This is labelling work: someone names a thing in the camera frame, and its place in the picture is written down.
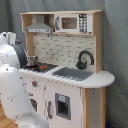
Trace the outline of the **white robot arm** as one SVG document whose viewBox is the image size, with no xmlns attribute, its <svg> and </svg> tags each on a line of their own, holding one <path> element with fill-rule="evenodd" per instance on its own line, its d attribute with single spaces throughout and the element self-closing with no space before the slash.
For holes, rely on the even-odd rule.
<svg viewBox="0 0 128 128">
<path fill-rule="evenodd" d="M 26 51 L 9 44 L 6 32 L 0 33 L 0 98 L 6 117 L 18 128 L 49 128 L 47 119 L 34 110 L 19 72 L 26 65 Z"/>
</svg>

